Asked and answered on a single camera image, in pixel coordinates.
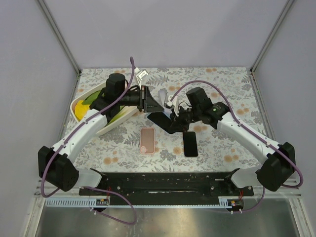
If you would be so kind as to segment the black phone blue case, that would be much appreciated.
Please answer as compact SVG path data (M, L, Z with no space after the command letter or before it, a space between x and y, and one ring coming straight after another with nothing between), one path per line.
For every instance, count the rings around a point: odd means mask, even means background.
M150 113L147 116L147 119L149 119L151 122L159 126L160 128L170 128L172 125L172 121L169 116L167 116L164 112L154 112Z

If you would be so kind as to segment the pink phone case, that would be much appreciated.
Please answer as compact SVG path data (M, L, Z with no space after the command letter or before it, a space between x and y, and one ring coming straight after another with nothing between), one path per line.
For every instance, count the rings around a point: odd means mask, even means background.
M140 154L151 155L155 152L155 129L145 127L140 134Z

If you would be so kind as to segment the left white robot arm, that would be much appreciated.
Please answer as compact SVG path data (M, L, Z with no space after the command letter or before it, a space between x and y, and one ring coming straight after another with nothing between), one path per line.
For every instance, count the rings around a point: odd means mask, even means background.
M73 164L84 146L120 112L121 106L135 106L145 113L163 111L147 86L139 86L136 90L130 90L130 86L123 74L110 74L105 87L71 132L51 148L40 148L38 166L42 188L45 182L64 192L74 187L96 188L102 180L101 173L77 169Z

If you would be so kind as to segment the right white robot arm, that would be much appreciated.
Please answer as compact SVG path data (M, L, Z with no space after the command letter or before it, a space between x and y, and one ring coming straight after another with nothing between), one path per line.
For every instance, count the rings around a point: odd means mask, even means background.
M285 185L295 171L295 149L290 143L281 144L256 131L233 115L224 103L212 103L201 87L189 90L186 95L190 104L184 109L177 97L162 89L158 92L159 101L171 110L173 127L187 131L191 123L201 121L233 138L259 161L259 166L237 168L230 173L229 178L236 187L262 185L275 192Z

